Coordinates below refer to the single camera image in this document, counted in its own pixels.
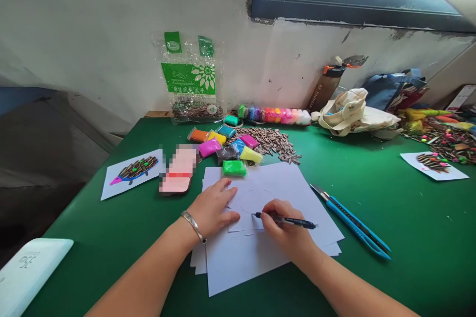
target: black pen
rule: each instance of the black pen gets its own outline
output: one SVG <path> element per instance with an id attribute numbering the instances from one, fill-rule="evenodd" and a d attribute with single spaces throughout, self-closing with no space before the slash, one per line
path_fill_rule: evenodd
<path id="1" fill-rule="evenodd" d="M 251 215 L 254 215 L 256 218 L 261 219 L 261 212 L 256 212 L 256 213 L 251 213 Z M 308 220 L 302 220 L 302 219 L 296 219 L 296 218 L 286 218 L 286 217 L 280 217 L 280 216 L 275 216 L 275 215 L 270 215 L 270 217 L 277 223 L 287 223 L 287 224 L 292 224 L 295 226 L 299 226 L 302 228 L 306 229 L 315 229 L 316 224 L 308 221 Z"/>

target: white cloth bag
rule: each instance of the white cloth bag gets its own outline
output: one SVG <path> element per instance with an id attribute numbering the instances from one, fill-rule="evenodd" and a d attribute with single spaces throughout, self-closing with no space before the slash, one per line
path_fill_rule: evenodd
<path id="1" fill-rule="evenodd" d="M 340 93 L 335 100 L 328 101 L 321 112 L 313 112 L 312 121 L 318 121 L 334 136 L 383 129 L 400 121 L 390 113 L 366 106 L 367 94 L 364 88 Z"/>

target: pen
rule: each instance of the pen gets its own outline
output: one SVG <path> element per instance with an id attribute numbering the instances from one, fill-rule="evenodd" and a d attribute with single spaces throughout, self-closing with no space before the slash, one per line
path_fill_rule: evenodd
<path id="1" fill-rule="evenodd" d="M 318 186 L 309 186 L 326 202 L 327 207 L 332 210 L 372 251 L 384 259 L 391 260 L 388 255 L 391 252 L 387 244 L 372 232 L 355 215 L 345 208 L 334 196 L 329 196 L 322 188 Z"/>
<path id="2" fill-rule="evenodd" d="M 256 218 L 261 219 L 261 212 L 252 213 L 251 215 L 254 215 Z M 314 223 L 312 223 L 308 220 L 296 219 L 296 218 L 287 218 L 287 217 L 281 217 L 281 216 L 275 216 L 275 215 L 270 215 L 270 217 L 277 223 L 292 224 L 292 225 L 296 225 L 296 226 L 306 228 L 306 229 L 315 229 L 316 228 L 316 224 L 314 224 Z"/>

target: paper stack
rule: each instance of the paper stack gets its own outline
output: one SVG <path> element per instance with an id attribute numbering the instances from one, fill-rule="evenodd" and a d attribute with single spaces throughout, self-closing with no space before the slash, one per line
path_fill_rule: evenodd
<path id="1" fill-rule="evenodd" d="M 207 167 L 203 190 L 222 178 L 221 167 Z M 233 177 L 229 188 L 238 187 L 229 201 L 231 211 L 238 211 L 238 222 L 192 252 L 191 267 L 195 274 L 208 274 L 208 296 L 216 295 L 289 262 L 263 229 L 260 219 L 251 213 L 261 211 L 277 198 L 289 201 L 315 224 L 310 230 L 314 242 L 330 256 L 341 250 L 337 242 L 344 238 L 319 198 L 314 194 L 299 167 L 287 163 L 249 167 L 247 177 Z"/>

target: green label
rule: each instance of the green label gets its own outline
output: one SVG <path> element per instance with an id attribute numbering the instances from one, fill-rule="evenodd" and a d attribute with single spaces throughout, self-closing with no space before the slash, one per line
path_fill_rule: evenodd
<path id="1" fill-rule="evenodd" d="M 198 46 L 202 57 L 213 57 L 213 42 L 208 37 L 198 36 Z"/>
<path id="2" fill-rule="evenodd" d="M 169 93 L 214 97 L 215 66 L 161 63 Z"/>
<path id="3" fill-rule="evenodd" d="M 180 43 L 180 33 L 164 32 L 165 44 L 167 51 L 170 53 L 182 53 L 182 44 Z"/>

